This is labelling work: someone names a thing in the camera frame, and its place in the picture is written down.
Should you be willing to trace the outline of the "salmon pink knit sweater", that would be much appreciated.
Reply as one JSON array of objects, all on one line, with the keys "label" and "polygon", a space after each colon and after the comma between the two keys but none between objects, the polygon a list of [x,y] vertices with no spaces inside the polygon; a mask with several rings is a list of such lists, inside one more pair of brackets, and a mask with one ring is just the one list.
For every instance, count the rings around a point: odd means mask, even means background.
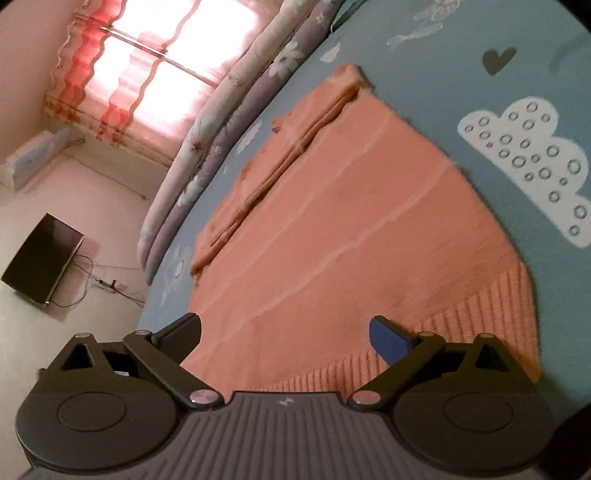
[{"label": "salmon pink knit sweater", "polygon": [[277,118],[195,241],[182,365],[236,390],[353,393],[386,369],[381,315],[411,333],[500,338],[541,375],[533,293],[454,163],[345,64]]}]

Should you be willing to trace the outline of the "black flat television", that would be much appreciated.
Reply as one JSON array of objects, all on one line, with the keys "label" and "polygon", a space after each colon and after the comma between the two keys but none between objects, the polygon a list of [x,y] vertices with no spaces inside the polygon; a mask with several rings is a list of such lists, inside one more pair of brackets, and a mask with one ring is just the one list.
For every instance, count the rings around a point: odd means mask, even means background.
[{"label": "black flat television", "polygon": [[46,213],[7,266],[2,282],[38,305],[48,304],[84,238]]}]

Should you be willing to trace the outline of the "white air conditioner unit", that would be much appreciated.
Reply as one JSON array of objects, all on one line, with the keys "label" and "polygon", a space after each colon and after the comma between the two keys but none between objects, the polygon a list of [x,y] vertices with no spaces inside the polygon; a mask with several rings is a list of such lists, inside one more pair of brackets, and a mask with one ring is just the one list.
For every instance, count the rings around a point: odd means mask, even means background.
[{"label": "white air conditioner unit", "polygon": [[1,184],[11,191],[22,188],[47,162],[59,155],[71,137],[71,129],[44,130],[1,163]]}]

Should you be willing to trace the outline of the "pink red striped curtain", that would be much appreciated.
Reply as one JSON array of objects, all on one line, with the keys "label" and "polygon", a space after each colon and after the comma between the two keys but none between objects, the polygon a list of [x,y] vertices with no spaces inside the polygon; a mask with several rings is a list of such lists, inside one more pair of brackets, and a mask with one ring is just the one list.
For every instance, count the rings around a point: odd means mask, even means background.
[{"label": "pink red striped curtain", "polygon": [[45,95],[48,116],[169,166],[279,1],[85,1]]}]

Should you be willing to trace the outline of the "floral folded quilt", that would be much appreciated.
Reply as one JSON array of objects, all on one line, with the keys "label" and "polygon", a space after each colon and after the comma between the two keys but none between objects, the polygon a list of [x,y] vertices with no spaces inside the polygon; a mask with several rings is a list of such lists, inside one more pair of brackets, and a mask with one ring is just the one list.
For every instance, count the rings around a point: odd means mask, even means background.
[{"label": "floral folded quilt", "polygon": [[233,144],[325,40],[342,3],[285,1],[207,100],[148,210],[137,258],[150,284],[190,209]]}]

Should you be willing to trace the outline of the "blue patterned bed sheet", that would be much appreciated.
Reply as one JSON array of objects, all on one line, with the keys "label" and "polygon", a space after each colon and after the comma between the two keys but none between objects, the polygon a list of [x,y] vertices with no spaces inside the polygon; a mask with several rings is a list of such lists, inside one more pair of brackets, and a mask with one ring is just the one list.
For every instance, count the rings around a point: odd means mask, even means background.
[{"label": "blue patterned bed sheet", "polygon": [[559,419],[590,400],[590,21],[585,2],[346,3],[335,32],[233,144],[173,237],[139,324],[187,309],[194,240],[242,165],[342,63],[449,155],[525,260],[543,376]]}]

